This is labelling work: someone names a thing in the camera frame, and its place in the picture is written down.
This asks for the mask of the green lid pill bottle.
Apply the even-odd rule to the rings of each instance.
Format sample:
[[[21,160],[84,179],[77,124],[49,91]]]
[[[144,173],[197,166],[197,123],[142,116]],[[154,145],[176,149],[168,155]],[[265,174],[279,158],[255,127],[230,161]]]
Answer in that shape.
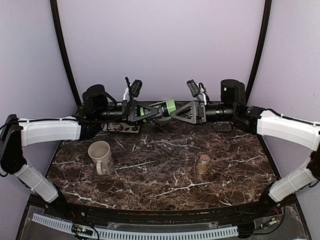
[[[162,119],[171,117],[171,113],[176,110],[176,103],[173,99],[160,101],[161,106],[158,108],[162,112]]]

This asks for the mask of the clear weekly pill organizer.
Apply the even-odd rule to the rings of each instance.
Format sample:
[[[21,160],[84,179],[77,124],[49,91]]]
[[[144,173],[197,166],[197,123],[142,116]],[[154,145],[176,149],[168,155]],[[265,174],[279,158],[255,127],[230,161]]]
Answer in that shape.
[[[177,157],[180,153],[178,147],[169,143],[162,143],[159,147],[171,157]]]

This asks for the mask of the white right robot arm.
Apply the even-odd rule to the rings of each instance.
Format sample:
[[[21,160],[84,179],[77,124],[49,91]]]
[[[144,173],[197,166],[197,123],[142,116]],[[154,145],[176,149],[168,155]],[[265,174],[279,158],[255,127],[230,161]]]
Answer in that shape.
[[[259,136],[275,137],[311,150],[298,168],[266,188],[255,205],[255,213],[266,217],[287,196],[320,178],[320,124],[277,113],[271,108],[246,105],[245,85],[235,79],[220,83],[220,102],[196,100],[178,108],[173,119],[201,125],[231,122],[239,130]]]

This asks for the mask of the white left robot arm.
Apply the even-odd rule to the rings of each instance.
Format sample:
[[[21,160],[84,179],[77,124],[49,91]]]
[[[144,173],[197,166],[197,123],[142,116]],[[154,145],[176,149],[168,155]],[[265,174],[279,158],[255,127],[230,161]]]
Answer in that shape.
[[[141,82],[127,84],[128,98],[117,102],[102,84],[90,86],[82,95],[84,113],[61,118],[22,119],[15,114],[7,117],[0,128],[0,167],[3,176],[14,175],[37,193],[60,218],[67,218],[70,206],[61,198],[58,189],[36,170],[24,157],[23,147],[56,141],[92,139],[107,123],[137,124],[156,116],[157,108],[136,98]]]

